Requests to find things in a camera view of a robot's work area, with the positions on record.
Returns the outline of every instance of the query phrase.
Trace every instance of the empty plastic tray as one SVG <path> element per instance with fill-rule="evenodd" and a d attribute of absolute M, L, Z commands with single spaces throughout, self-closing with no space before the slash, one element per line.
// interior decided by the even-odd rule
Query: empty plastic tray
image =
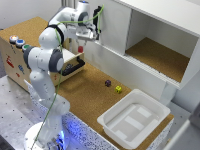
<path fill-rule="evenodd" d="M 119 145 L 126 149 L 136 149 L 169 113 L 169 108 L 135 89 L 97 121 Z"/>

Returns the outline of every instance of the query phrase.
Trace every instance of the cabinet opening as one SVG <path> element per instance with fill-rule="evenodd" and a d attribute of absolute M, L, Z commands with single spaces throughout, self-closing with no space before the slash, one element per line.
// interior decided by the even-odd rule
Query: cabinet opening
<path fill-rule="evenodd" d="M 181 82 L 198 37 L 132 11 L 126 54 Z"/>

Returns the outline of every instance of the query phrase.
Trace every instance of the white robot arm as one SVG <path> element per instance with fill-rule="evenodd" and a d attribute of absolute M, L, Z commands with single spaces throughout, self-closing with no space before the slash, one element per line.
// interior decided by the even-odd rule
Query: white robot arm
<path fill-rule="evenodd" d="M 39 37 L 41 47 L 29 47 L 24 51 L 24 61 L 32 70 L 31 84 L 41 99 L 40 103 L 47 108 L 50 108 L 56 95 L 48 72 L 59 72 L 64 64 L 63 55 L 58 49 L 60 43 L 55 29 L 61 44 L 67 38 L 94 41 L 98 34 L 96 26 L 86 22 L 89 19 L 89 12 L 89 3 L 86 1 L 79 1 L 76 9 L 63 8 L 50 20 L 47 28 L 41 33 Z M 62 115 L 68 113 L 69 108 L 69 102 L 57 95 L 36 142 L 38 149 L 50 149 L 47 143 L 56 139 L 63 130 Z"/>

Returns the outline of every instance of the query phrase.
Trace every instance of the cable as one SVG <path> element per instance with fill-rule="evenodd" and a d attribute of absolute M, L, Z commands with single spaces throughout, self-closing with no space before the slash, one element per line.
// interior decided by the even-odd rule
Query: cable
<path fill-rule="evenodd" d="M 91 21 L 91 20 L 94 20 L 96 17 L 100 16 L 101 13 L 102 13 L 102 11 L 103 11 L 103 9 L 104 9 L 104 5 L 102 6 L 102 8 L 101 8 L 101 10 L 99 11 L 99 13 L 98 13 L 97 15 L 95 15 L 93 18 L 89 19 L 89 20 L 86 20 L 86 21 L 62 21 L 62 22 L 59 22 L 57 25 L 59 25 L 59 24 L 61 24 L 61 23 L 84 23 L 84 22 L 89 22 L 89 21 Z M 55 32 L 56 32 L 57 40 L 58 40 L 58 42 L 59 42 L 60 49 L 61 49 L 61 53 L 62 53 L 62 44 L 61 44 L 61 41 L 60 41 L 60 38 L 59 38 L 59 35 L 58 35 L 58 31 L 55 29 Z M 99 18 L 98 32 L 100 33 L 100 18 Z M 49 108 L 49 110 L 48 110 L 48 112 L 47 112 L 47 114 L 46 114 L 46 116 L 45 116 L 45 118 L 44 118 L 44 121 L 42 122 L 42 125 L 41 125 L 41 127 L 40 127 L 40 130 L 39 130 L 38 133 L 37 133 L 37 136 L 36 136 L 36 138 L 35 138 L 35 140 L 34 140 L 34 142 L 33 142 L 33 145 L 32 145 L 32 147 L 31 147 L 31 150 L 33 149 L 33 146 L 35 145 L 36 141 L 38 140 L 40 131 L 42 130 L 42 127 L 43 127 L 43 125 L 44 125 L 44 123 L 45 123 L 45 121 L 46 121 L 46 119 L 47 119 L 47 117 L 48 117 L 48 115 L 49 115 L 49 112 L 51 111 L 51 108 L 53 107 L 53 104 L 54 104 L 54 102 L 55 102 L 55 100 L 56 100 L 56 97 L 57 97 L 57 95 L 58 95 L 58 90 L 59 90 L 59 88 L 60 88 L 61 77 L 62 77 L 62 69 L 61 69 L 61 73 L 60 73 L 59 82 L 58 82 L 58 86 L 57 86 L 57 89 L 56 89 L 55 97 L 54 97 L 53 102 L 52 102 L 52 104 L 51 104 L 51 106 L 50 106 L 50 108 Z"/>

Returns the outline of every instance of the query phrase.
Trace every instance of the small cube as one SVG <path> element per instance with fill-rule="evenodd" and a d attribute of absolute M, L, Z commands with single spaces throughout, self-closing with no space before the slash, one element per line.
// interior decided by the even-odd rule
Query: small cube
<path fill-rule="evenodd" d="M 110 81 L 110 80 L 107 80 L 107 81 L 105 82 L 105 85 L 106 85 L 107 87 L 111 86 L 111 81 Z"/>
<path fill-rule="evenodd" d="M 117 87 L 115 88 L 115 91 L 116 91 L 117 93 L 121 93 L 121 92 L 122 92 L 122 87 L 117 86 Z"/>

